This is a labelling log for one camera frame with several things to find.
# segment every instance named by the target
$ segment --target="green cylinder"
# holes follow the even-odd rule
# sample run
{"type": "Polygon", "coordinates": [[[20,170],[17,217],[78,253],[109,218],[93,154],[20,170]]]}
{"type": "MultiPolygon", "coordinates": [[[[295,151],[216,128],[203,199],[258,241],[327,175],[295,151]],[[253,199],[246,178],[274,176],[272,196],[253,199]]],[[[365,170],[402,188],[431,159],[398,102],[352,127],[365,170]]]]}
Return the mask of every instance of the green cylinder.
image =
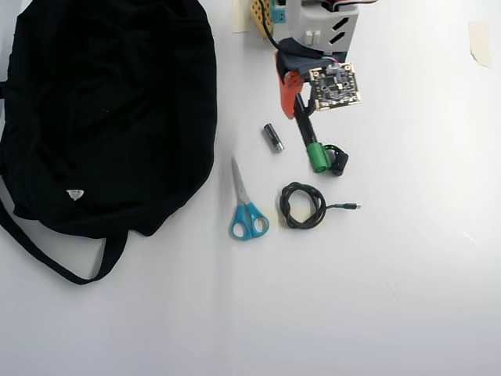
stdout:
{"type": "Polygon", "coordinates": [[[330,167],[330,162],[327,159],[326,151],[321,143],[310,143],[306,150],[310,157],[310,162],[313,165],[315,172],[324,172],[330,167]]]}

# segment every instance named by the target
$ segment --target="white device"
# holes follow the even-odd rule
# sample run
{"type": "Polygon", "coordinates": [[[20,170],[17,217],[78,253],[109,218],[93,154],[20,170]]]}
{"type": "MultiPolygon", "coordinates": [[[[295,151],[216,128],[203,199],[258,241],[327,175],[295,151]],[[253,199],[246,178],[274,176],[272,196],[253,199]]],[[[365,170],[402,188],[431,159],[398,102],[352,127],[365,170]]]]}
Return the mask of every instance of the white device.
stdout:
{"type": "Polygon", "coordinates": [[[321,1],[287,2],[290,36],[309,49],[327,53],[349,51],[358,18],[357,5],[344,5],[331,12],[321,1]]]}

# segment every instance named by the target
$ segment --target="aa battery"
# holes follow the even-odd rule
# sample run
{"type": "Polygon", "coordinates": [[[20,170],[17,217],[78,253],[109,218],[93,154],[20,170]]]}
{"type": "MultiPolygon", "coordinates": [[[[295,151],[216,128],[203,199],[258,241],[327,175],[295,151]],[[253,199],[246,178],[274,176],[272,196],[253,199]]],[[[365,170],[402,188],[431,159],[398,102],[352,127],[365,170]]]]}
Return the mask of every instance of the aa battery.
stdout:
{"type": "Polygon", "coordinates": [[[284,151],[285,147],[283,147],[282,141],[280,141],[279,135],[276,134],[273,125],[265,125],[265,134],[268,136],[270,143],[277,153],[284,151]]]}

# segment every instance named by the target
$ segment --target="bag strap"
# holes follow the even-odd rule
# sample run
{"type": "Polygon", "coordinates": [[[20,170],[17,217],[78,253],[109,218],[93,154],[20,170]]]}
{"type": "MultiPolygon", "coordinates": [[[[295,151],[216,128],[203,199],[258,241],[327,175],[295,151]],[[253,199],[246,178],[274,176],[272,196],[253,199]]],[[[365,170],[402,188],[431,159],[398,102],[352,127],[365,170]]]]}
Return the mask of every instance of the bag strap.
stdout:
{"type": "Polygon", "coordinates": [[[80,278],[79,276],[73,274],[70,270],[66,269],[64,266],[52,260],[44,252],[42,252],[40,248],[38,248],[35,243],[31,241],[28,235],[26,235],[25,232],[14,222],[12,217],[5,209],[2,200],[0,200],[0,226],[2,226],[10,234],[10,236],[14,238],[15,241],[17,241],[24,249],[28,251],[30,255],[35,257],[39,262],[46,264],[50,269],[54,270],[56,273],[66,278],[70,282],[80,285],[90,284],[91,282],[101,280],[105,276],[107,276],[117,263],[118,259],[122,256],[122,253],[124,253],[128,238],[128,232],[108,237],[106,239],[103,261],[101,262],[99,272],[94,278],[86,280],[85,278],[80,278]]]}

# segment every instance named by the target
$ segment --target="circuit board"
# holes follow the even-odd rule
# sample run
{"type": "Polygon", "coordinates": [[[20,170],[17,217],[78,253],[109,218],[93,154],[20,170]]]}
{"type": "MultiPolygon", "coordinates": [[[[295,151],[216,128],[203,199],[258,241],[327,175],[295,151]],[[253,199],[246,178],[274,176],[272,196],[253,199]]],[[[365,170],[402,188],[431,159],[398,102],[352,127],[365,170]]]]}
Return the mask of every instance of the circuit board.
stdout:
{"type": "Polygon", "coordinates": [[[333,63],[310,70],[310,84],[317,110],[360,103],[360,92],[351,63],[333,63]]]}

